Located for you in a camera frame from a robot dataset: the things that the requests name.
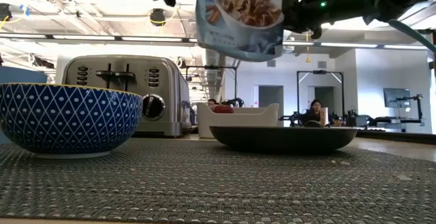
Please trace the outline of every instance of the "door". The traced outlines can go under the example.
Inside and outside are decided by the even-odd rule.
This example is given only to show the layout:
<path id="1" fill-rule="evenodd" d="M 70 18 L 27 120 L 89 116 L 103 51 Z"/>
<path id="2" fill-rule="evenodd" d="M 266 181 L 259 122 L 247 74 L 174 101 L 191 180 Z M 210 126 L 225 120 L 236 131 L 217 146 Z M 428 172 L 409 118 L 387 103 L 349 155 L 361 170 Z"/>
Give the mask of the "door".
<path id="1" fill-rule="evenodd" d="M 328 108 L 328 113 L 334 111 L 334 87 L 315 87 L 315 99 L 320 100 L 324 108 Z"/>
<path id="2" fill-rule="evenodd" d="M 279 118 L 283 116 L 284 98 L 283 86 L 259 85 L 259 108 L 266 108 L 271 104 L 279 104 Z M 283 121 L 277 121 L 278 126 L 283 126 Z"/>

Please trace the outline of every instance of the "toaster knob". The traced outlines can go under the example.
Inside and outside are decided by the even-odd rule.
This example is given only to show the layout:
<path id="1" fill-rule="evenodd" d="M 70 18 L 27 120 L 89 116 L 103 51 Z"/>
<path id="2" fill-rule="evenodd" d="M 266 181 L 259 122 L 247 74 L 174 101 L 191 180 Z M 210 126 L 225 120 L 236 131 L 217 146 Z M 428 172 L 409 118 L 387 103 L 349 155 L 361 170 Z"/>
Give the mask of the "toaster knob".
<path id="1" fill-rule="evenodd" d="M 142 115 L 154 121 L 161 118 L 165 112 L 165 102 L 162 97 L 155 94 L 148 94 L 142 100 Z"/>

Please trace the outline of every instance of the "toaster lever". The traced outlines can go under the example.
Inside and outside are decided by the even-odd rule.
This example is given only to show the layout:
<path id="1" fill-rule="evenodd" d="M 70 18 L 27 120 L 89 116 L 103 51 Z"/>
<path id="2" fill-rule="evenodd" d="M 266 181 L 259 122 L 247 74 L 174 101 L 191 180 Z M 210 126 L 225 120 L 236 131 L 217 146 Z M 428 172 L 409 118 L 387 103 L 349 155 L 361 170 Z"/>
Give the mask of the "toaster lever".
<path id="1" fill-rule="evenodd" d="M 110 77 L 114 75 L 113 71 L 96 71 L 95 74 L 99 77 Z"/>
<path id="2" fill-rule="evenodd" d="M 135 79 L 135 74 L 130 71 L 118 71 L 114 73 L 115 77 L 133 78 Z"/>

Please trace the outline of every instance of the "table mat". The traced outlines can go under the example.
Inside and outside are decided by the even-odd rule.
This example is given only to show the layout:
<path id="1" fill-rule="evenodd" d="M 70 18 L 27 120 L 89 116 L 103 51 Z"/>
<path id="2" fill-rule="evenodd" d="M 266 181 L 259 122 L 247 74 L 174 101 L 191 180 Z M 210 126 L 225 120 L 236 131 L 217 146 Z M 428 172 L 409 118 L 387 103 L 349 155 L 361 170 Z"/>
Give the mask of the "table mat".
<path id="1" fill-rule="evenodd" d="M 434 224 L 435 169 L 357 148 L 297 157 L 133 138 L 105 157 L 48 160 L 6 144 L 0 218 Z"/>

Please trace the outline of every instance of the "bowl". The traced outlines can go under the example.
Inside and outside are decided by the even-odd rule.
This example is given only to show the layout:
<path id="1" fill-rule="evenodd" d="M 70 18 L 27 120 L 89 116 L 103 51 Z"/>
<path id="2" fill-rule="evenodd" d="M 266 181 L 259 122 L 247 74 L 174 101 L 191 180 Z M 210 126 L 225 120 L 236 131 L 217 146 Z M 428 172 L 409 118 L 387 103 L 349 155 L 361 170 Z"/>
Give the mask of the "bowl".
<path id="1" fill-rule="evenodd" d="M 347 146 L 357 129 L 211 126 L 215 139 L 237 150 L 328 154 Z"/>
<path id="2" fill-rule="evenodd" d="M 38 71 L 31 71 L 17 67 L 0 66 L 0 84 L 10 82 L 47 83 L 47 75 Z M 11 143 L 0 131 L 0 144 Z"/>
<path id="3" fill-rule="evenodd" d="M 62 84 L 0 84 L 0 124 L 41 158 L 107 155 L 129 139 L 142 111 L 137 94 Z"/>

